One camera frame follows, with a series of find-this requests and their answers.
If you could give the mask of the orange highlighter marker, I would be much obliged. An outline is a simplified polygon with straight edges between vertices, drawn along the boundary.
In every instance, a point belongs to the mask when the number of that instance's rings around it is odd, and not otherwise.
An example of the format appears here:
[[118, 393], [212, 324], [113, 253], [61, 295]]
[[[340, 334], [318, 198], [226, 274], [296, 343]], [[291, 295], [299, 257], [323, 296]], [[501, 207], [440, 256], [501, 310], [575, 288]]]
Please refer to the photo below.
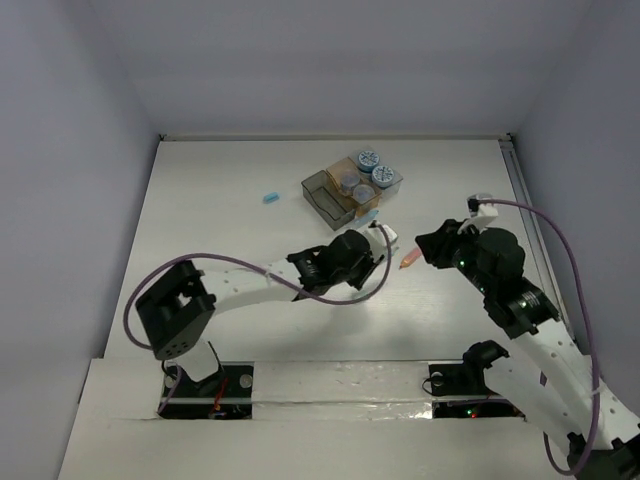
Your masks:
[[422, 256], [422, 251], [420, 248], [416, 247], [408, 252], [400, 261], [399, 269], [403, 270], [412, 266], [420, 257]]

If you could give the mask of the clear jar of pins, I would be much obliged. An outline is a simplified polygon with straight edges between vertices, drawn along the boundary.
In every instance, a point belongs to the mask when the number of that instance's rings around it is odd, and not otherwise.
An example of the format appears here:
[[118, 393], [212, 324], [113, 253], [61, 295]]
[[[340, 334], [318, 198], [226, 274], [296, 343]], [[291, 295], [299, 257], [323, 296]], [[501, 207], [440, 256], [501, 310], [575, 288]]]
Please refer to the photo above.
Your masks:
[[354, 187], [351, 196], [359, 205], [365, 205], [376, 196], [376, 192], [370, 185], [361, 183]]
[[344, 195], [351, 195], [360, 182], [361, 177], [354, 170], [345, 170], [339, 175], [339, 189]]

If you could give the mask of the blue lidded round tin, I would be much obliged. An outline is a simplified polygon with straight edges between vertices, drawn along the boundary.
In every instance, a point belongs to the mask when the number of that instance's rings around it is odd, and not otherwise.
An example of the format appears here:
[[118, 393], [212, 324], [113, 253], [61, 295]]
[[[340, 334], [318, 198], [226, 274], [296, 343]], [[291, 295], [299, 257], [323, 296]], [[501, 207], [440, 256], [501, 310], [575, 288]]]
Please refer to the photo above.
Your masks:
[[370, 173], [379, 164], [380, 156], [373, 150], [361, 150], [356, 156], [356, 165], [362, 172]]

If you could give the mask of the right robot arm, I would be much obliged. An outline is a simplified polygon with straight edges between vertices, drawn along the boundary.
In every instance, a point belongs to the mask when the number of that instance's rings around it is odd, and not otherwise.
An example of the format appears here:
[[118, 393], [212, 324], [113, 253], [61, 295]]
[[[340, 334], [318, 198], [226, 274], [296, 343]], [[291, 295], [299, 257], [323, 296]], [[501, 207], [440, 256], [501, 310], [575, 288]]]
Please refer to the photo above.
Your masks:
[[638, 415], [611, 392], [553, 303], [525, 278], [516, 236], [449, 219], [415, 242], [428, 264], [456, 269], [479, 291], [489, 318], [540, 371], [528, 374], [507, 346], [487, 340], [473, 344], [458, 363], [431, 365], [426, 391], [505, 399], [563, 452], [572, 477], [638, 478]]

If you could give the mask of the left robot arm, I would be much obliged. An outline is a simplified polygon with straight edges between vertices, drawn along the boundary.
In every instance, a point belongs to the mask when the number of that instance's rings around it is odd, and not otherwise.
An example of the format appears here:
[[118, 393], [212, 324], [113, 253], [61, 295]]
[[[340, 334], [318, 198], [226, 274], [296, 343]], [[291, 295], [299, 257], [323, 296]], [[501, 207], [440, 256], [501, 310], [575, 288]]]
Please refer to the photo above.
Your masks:
[[[124, 308], [124, 332], [132, 344], [167, 362], [193, 350], [214, 315], [271, 302], [365, 302], [381, 290], [363, 288], [378, 267], [391, 269], [397, 240], [392, 229], [374, 221], [266, 266], [207, 252], [178, 256], [134, 288]], [[328, 297], [339, 285], [355, 289], [357, 297]]]

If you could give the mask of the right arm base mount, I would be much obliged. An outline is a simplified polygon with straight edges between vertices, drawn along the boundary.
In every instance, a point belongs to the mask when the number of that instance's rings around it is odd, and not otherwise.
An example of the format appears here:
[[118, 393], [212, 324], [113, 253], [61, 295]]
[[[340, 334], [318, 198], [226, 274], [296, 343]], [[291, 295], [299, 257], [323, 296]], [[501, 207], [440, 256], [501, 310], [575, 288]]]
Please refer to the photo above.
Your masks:
[[432, 398], [434, 419], [524, 418], [508, 400], [490, 390], [485, 371], [509, 353], [493, 340], [473, 344], [454, 363], [429, 364], [421, 388]]

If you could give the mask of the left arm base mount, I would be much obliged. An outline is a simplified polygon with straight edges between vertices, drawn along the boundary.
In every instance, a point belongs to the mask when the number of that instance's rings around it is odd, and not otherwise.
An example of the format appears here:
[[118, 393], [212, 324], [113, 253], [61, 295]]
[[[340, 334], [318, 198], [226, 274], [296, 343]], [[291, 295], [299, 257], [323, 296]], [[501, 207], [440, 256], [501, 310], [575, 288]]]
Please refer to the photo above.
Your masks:
[[176, 366], [163, 368], [158, 414], [170, 420], [249, 420], [253, 416], [253, 363], [222, 363], [201, 381]]

